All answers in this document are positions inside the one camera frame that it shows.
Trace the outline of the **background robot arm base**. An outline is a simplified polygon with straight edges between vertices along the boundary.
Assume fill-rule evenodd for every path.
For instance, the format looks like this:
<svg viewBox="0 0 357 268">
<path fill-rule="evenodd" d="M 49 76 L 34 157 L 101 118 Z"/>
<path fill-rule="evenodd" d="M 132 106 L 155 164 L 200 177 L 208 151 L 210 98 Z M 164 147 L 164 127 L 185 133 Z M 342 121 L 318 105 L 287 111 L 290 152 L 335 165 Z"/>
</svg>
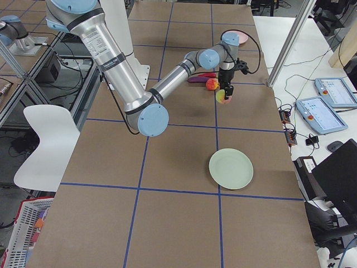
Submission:
<svg viewBox="0 0 357 268">
<path fill-rule="evenodd" d="M 1 17 L 1 41 L 13 55 L 35 56 L 47 37 L 32 36 L 15 15 Z"/>
</svg>

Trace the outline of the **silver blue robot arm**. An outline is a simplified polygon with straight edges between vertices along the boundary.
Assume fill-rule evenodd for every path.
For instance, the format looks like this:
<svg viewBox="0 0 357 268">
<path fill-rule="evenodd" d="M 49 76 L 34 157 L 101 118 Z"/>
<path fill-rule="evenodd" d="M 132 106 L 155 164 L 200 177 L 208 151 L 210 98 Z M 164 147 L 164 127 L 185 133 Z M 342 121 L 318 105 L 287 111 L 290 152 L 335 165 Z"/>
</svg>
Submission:
<svg viewBox="0 0 357 268">
<path fill-rule="evenodd" d="M 46 1 L 46 14 L 48 27 L 80 37 L 121 97 L 128 124 L 148 137 L 158 136 L 167 128 L 169 115 L 162 104 L 164 99 L 198 68 L 218 66 L 231 73 L 235 69 L 239 35 L 230 30 L 215 46 L 186 54 L 152 89 L 145 90 L 133 57 L 126 57 L 119 47 L 132 46 L 123 1 Z"/>
</svg>

